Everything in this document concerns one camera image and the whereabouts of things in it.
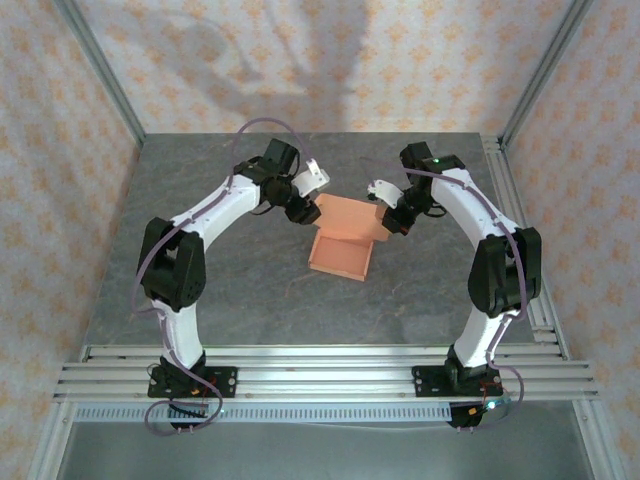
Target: cardboard box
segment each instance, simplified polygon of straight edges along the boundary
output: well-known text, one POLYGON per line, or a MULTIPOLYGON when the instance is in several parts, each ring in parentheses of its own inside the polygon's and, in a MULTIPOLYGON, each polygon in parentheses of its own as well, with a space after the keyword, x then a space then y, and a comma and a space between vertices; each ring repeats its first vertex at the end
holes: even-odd
POLYGON ((309 267, 313 270, 364 281, 373 242, 384 242, 390 232, 381 224, 385 208, 351 198, 321 194, 315 200, 322 215, 309 267))

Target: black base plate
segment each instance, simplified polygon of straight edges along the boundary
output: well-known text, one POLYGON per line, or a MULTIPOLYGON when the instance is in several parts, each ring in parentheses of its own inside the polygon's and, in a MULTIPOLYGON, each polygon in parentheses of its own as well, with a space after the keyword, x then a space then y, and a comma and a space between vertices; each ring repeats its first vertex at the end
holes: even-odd
POLYGON ((477 427, 482 421, 482 413, 471 414, 469 412, 474 408, 477 411, 482 410, 483 405, 478 403, 477 405, 465 405, 464 407, 451 407, 451 421, 447 422, 453 428, 471 428, 477 427))
POLYGON ((499 397, 502 386, 496 385, 495 377, 500 373, 487 369, 483 375, 467 379, 454 386, 443 365, 416 366, 411 369, 416 397, 499 397))
MULTIPOLYGON (((204 367, 204 373, 201 373, 201 377, 208 380, 220 390, 222 398, 235 398, 236 387, 238 383, 238 368, 237 367, 204 367)), ((209 389, 205 391, 204 385, 198 385, 199 391, 195 392, 174 392, 168 391, 160 384, 151 385, 149 383, 149 390, 147 396, 149 398, 207 398, 215 397, 216 395, 209 389)))

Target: patterned wallpaper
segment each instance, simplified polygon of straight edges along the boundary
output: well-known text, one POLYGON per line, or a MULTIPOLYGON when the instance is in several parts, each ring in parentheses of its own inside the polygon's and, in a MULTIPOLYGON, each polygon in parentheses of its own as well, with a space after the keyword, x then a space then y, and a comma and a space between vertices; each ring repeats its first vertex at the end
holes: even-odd
POLYGON ((572 353, 640 467, 640 9, 591 7, 509 152, 572 353))
POLYGON ((497 134, 571 2, 78 3, 150 133, 272 115, 301 131, 497 134))
POLYGON ((137 156, 50 0, 0 2, 0 478, 25 478, 137 156))

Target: metal frame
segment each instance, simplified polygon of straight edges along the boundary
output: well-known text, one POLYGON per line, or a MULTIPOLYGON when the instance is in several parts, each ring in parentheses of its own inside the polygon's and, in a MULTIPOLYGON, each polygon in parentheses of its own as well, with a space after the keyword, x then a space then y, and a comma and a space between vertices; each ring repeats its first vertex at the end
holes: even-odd
MULTIPOLYGON (((521 225, 527 222, 504 151, 512 144, 592 1, 572 2, 503 134, 499 139, 495 136, 482 138, 499 206, 521 225)), ((75 0, 54 2, 138 147, 142 147, 146 136, 144 128, 75 0)), ((536 344, 502 346, 497 352, 497 362, 521 369, 529 387, 525 399, 572 400, 595 478, 624 479, 607 414, 598 400, 597 384, 587 362, 570 360, 547 284, 543 270, 541 295, 529 306, 536 344)), ((148 402, 144 378, 146 366, 155 361, 159 351, 147 347, 87 346, 79 362, 65 364, 28 478, 57 476, 73 421, 82 418, 76 416, 78 406, 91 410, 92 405, 96 408, 102 405, 104 409, 106 404, 116 409, 124 405, 123 401, 135 405, 148 402)), ((441 363, 446 347, 228 347, 210 349, 208 354, 210 359, 233 360, 241 367, 238 398, 229 402, 238 408, 259 406, 260 401, 262 405, 309 407, 320 400, 341 405, 356 401, 378 407, 407 407, 415 403, 407 367, 417 363, 441 363)), ((513 378, 509 375, 505 375, 504 382, 514 388, 513 378)), ((430 399, 435 402, 448 400, 451 399, 430 399)))
MULTIPOLYGON (((524 209, 520 203, 513 174, 509 167, 507 154, 501 148, 496 137, 483 136, 482 143, 489 164, 489 170, 498 193, 500 208, 507 215, 512 215, 520 225, 527 225, 524 209)), ((532 326, 549 325, 556 335, 562 357, 570 361, 566 338, 562 333, 562 327, 558 315, 547 288, 547 275, 542 269, 542 290, 540 296, 531 302, 529 306, 529 319, 532 326)), ((573 402, 573 409, 580 426, 582 439, 589 456, 591 468, 596 479, 624 480, 626 474, 622 467, 620 456, 615 448, 615 442, 609 427, 608 415, 601 401, 578 400, 573 402)))
MULTIPOLYGON (((501 210, 526 225, 498 139, 482 137, 482 142, 501 210)), ((535 343, 499 346, 496 363, 519 369, 527 386, 526 401, 571 401, 594 478, 625 479, 599 400, 598 384, 588 362, 569 359, 553 302, 544 286, 529 314, 535 343)), ((293 410, 301 417, 288 421, 301 422, 321 415, 319 411, 344 412, 347 406, 364 407, 370 421, 384 415, 374 412, 395 412, 400 415, 394 417, 396 421, 442 421, 442 412, 420 417, 419 410, 415 410, 418 407, 410 369, 417 364, 442 364, 447 350, 447 346, 421 345, 206 349, 208 362, 239 368, 236 398, 225 403, 238 413, 225 421, 263 421, 259 412, 293 410)), ((88 418, 141 421, 139 412, 151 403, 146 396, 146 369, 157 362, 160 353, 159 347, 92 345, 83 348, 78 362, 66 363, 54 394, 59 406, 52 410, 30 478, 57 475, 73 423, 69 418, 79 422, 88 418)), ((518 388, 509 373, 503 375, 503 383, 511 390, 518 388)), ((437 408, 453 400, 430 398, 424 406, 437 408)))
POLYGON ((87 24, 82 11, 75 0, 54 0, 54 3, 58 6, 60 13, 75 34, 85 55, 91 62, 96 75, 98 75, 98 78, 102 81, 102 84, 111 97, 111 100, 113 100, 113 103, 120 112, 120 115, 122 115, 122 119, 127 124, 138 148, 142 148, 142 144, 146 137, 144 127, 140 123, 136 112, 129 103, 129 99, 124 93, 120 82, 109 66, 107 57, 102 51, 102 48, 100 48, 100 45, 98 44, 96 37, 93 35, 91 28, 87 24))
POLYGON ((553 37, 549 48, 547 48, 547 51, 542 56, 540 64, 536 68, 531 80, 529 80, 529 84, 511 114, 503 134, 500 136, 500 144, 505 150, 508 150, 513 139, 518 134, 522 123, 533 108, 533 104, 542 92, 547 80, 556 68, 573 34, 578 30, 582 19, 592 3, 593 0, 574 0, 569 10, 567 10, 560 24, 560 28, 553 37))

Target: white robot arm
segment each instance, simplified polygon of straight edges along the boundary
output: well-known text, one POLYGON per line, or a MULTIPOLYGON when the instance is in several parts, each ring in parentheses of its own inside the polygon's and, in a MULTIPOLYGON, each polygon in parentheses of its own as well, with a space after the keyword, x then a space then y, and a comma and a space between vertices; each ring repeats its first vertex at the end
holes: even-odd
POLYGON ((308 195, 326 186, 329 176, 311 159, 306 162, 307 169, 294 177, 289 170, 295 159, 299 161, 299 152, 294 147, 273 139, 262 157, 236 165, 231 181, 227 177, 197 205, 170 221, 155 218, 147 225, 138 268, 168 231, 186 221, 186 226, 153 257, 141 282, 153 306, 163 312, 165 322, 168 345, 164 346, 160 366, 152 372, 153 385, 157 385, 154 390, 164 391, 166 395, 162 396, 188 396, 188 387, 192 385, 175 366, 169 350, 182 366, 194 373, 204 368, 206 359, 198 337, 196 311, 197 299, 206 283, 205 252, 214 240, 238 218, 263 203, 283 207, 293 223, 311 224, 320 216, 320 210, 308 195), (219 198, 210 210, 196 215, 219 198))
MULTIPOLYGON (((467 389, 469 395, 477 394, 478 381, 494 376, 495 371, 487 366, 487 354, 493 359, 490 345, 496 332, 501 324, 505 324, 505 328, 508 326, 511 315, 507 314, 516 315, 520 309, 517 270, 510 264, 514 252, 498 222, 516 240, 525 270, 528 300, 540 292, 540 235, 534 228, 521 229, 499 212, 480 192, 456 156, 434 158, 427 144, 421 142, 405 148, 400 159, 406 169, 431 172, 458 181, 452 183, 408 173, 411 187, 404 191, 383 180, 370 184, 368 191, 369 198, 383 200, 388 205, 382 224, 392 233, 407 235, 420 214, 442 216, 430 213, 433 208, 440 208, 443 214, 451 214, 471 241, 476 252, 468 281, 471 313, 462 335, 449 350, 445 366, 452 387, 450 393, 463 394, 467 389), (470 189, 479 192, 485 204, 470 189)), ((435 388, 442 395, 440 388, 435 388)))

